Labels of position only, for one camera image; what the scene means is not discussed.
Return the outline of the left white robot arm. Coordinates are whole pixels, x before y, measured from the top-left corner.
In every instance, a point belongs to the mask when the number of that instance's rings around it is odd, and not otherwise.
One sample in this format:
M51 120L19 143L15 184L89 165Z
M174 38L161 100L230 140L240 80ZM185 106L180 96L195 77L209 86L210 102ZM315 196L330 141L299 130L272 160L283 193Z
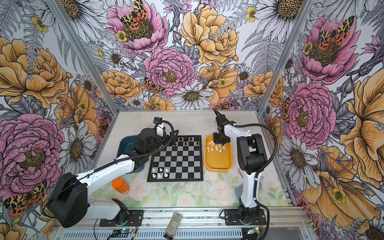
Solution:
M123 226L129 220L128 208L118 199L95 200L91 195L124 174L141 168L150 157L175 143L178 131L173 125L155 118L153 128L145 128L138 134L131 149L96 169L60 177L46 207L64 228L70 228L82 220L108 220Z

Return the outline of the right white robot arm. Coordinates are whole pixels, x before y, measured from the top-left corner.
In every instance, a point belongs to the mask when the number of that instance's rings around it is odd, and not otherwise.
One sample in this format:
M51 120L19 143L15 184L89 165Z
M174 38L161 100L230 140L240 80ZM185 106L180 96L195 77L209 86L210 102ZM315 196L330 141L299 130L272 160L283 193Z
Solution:
M265 150L263 137L260 134L252 134L246 127L261 127L268 131L266 125L247 124L237 125L230 121L218 110L216 114L218 131L213 134L214 143L226 145L235 143L237 147L238 165L243 177L243 185L240 193L240 204L238 210L229 214L228 220L240 222L244 225L265 225L266 216L258 203L260 177L264 168L268 165L267 152Z

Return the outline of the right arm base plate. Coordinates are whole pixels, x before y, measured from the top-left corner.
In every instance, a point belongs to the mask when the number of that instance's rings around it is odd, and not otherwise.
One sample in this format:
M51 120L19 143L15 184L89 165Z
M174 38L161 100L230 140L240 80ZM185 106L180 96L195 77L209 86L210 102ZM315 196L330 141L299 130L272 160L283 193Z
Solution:
M224 209L223 218L227 226L265 226L266 214L261 208Z

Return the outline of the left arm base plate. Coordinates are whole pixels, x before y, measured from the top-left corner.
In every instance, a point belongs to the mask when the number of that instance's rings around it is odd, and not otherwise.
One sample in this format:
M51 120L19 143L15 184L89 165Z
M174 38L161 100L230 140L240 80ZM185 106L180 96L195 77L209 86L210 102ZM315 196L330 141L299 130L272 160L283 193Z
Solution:
M113 220L100 220L100 227L140 227L144 210L126 210L118 213Z

